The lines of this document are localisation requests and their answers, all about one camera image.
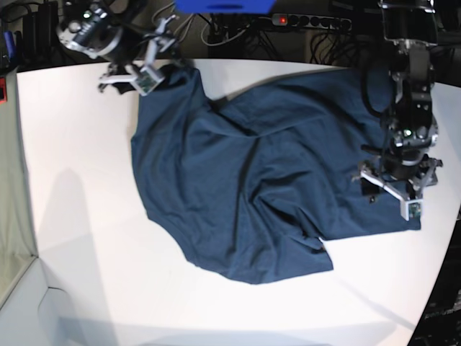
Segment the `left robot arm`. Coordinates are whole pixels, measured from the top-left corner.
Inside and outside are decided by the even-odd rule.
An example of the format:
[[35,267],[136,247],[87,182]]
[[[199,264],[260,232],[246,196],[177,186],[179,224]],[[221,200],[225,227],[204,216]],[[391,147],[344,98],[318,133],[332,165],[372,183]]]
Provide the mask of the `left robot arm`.
[[434,68],[430,50],[438,43],[433,1],[379,1],[383,37],[395,47],[390,62],[391,100],[383,111],[374,109],[368,97],[368,73],[361,79],[362,100],[368,112],[379,118],[385,131],[381,147],[362,150],[379,160],[379,167],[363,163],[361,179],[396,198],[404,207],[421,206],[423,191],[433,183],[442,165],[428,157],[438,139],[431,89]]

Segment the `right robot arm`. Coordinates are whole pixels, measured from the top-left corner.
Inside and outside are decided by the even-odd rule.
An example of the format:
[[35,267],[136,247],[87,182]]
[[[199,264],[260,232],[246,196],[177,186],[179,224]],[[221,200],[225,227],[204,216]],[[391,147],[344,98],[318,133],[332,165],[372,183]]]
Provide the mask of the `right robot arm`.
[[166,79],[155,67],[159,56],[169,58],[177,68],[187,65],[179,50],[180,39],[169,28],[175,14],[156,19],[151,27],[134,23],[147,4],[129,1],[116,13],[109,1],[72,1],[64,10],[57,26],[59,42],[90,59],[109,63],[99,77],[100,92],[111,86],[119,94],[136,91],[144,97]]

